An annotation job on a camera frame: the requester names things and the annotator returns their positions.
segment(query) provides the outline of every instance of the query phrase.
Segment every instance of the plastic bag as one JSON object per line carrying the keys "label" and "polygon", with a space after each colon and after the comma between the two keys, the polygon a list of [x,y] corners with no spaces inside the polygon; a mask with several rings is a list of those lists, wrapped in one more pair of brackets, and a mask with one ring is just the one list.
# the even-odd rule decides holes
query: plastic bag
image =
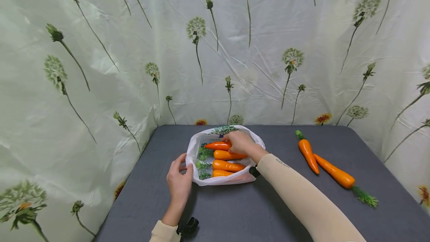
{"label": "plastic bag", "polygon": [[[221,141],[225,134],[228,134],[229,132],[232,132],[232,131],[242,131],[248,134],[252,138],[252,140],[254,140],[255,143],[259,144],[264,149],[266,148],[263,140],[261,140],[261,138],[258,135],[254,134],[254,132],[252,132],[248,128],[241,125],[222,126],[222,127],[207,129],[200,133],[197,133],[193,135],[193,137],[190,140],[190,144],[188,146],[187,156],[186,156],[186,164],[187,165],[193,164],[193,182],[197,183],[199,186],[207,186],[207,185],[241,184],[241,183],[253,182],[255,180],[255,177],[249,173],[249,169],[251,168],[251,166],[255,166],[254,161],[252,161],[250,157],[246,157],[245,159],[241,159],[241,160],[229,161],[229,162],[246,165],[245,169],[239,172],[236,172],[230,176],[211,177],[206,180],[199,179],[199,171],[197,170],[197,166],[196,166],[196,163],[199,161],[197,158],[199,154],[199,149],[204,148],[206,144],[216,142],[216,141]],[[213,160],[214,160],[213,157],[209,157],[205,161],[212,162]],[[212,169],[207,169],[206,172],[212,174]]]}

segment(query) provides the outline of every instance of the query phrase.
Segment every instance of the floral curtain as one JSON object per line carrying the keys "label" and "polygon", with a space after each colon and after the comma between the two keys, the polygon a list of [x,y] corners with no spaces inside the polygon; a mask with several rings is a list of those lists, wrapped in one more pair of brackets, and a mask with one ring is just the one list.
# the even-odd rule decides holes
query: floral curtain
{"label": "floral curtain", "polygon": [[91,241],[164,124],[346,126],[430,207],[425,0],[0,2],[5,241]]}

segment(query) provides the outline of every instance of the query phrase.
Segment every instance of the arm sleeve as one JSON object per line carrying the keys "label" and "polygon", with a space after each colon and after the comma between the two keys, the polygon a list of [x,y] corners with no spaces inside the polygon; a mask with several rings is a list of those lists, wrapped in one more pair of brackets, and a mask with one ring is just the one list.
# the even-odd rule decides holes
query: arm sleeve
{"label": "arm sleeve", "polygon": [[181,236],[176,234],[177,228],[165,225],[159,220],[152,230],[149,242],[180,242]]}
{"label": "arm sleeve", "polygon": [[305,226],[314,242],[365,242],[351,221],[327,196],[273,154],[263,156],[257,170]]}

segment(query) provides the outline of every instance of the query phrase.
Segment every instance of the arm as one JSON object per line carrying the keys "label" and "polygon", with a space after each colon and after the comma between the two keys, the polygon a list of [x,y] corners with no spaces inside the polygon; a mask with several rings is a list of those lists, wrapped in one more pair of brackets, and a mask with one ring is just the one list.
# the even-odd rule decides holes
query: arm
{"label": "arm", "polygon": [[365,242],[345,214],[309,180],[253,143],[246,134],[236,132],[226,135],[232,142],[231,150],[245,152],[258,164],[257,170],[305,226],[314,242]]}
{"label": "arm", "polygon": [[185,162],[185,159],[186,153],[182,154],[170,165],[170,170],[167,174],[170,205],[164,217],[157,222],[152,230],[149,242],[179,242],[181,240],[181,236],[176,234],[176,229],[187,204],[193,179],[192,166],[187,168],[181,165],[181,163]]}

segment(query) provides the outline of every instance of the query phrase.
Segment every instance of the gray tablecloth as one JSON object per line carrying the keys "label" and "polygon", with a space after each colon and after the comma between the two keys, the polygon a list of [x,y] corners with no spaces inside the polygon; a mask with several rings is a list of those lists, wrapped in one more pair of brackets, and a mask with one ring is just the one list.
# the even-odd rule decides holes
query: gray tablecloth
{"label": "gray tablecloth", "polygon": [[[165,125],[156,129],[144,154],[102,225],[96,242],[146,242],[169,205],[166,174],[186,152],[191,136],[212,126]],[[310,180],[346,214],[368,242],[429,242],[430,217],[358,135],[343,126],[247,126],[267,151]],[[315,153],[353,175],[357,186],[379,199],[372,209],[339,186],[325,171],[313,174],[297,148],[298,129]],[[310,242],[308,231],[263,177],[242,185],[193,183],[183,219],[200,221],[182,241]]]}

